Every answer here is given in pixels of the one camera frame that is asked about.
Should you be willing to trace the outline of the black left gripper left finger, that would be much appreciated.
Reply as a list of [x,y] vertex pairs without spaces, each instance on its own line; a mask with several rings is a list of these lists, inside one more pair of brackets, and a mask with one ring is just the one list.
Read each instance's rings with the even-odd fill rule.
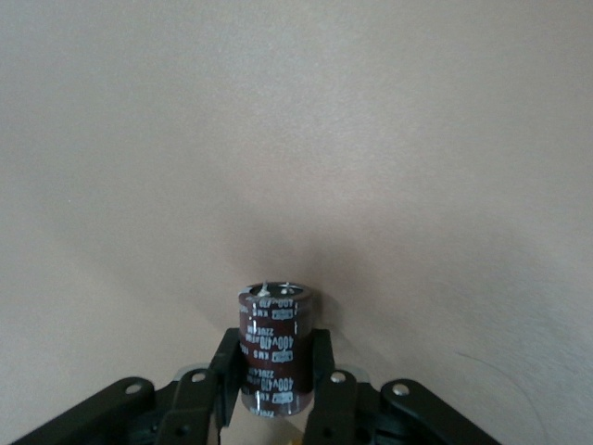
[[205,366],[156,389],[123,378],[17,439],[17,444],[219,444],[240,387],[239,330],[226,330]]

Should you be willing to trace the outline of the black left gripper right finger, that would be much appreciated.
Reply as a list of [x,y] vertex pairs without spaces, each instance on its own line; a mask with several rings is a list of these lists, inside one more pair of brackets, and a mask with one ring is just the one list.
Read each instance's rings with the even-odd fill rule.
[[380,389],[334,361],[331,333],[312,338],[314,405],[305,444],[495,444],[481,427],[419,382],[400,378]]

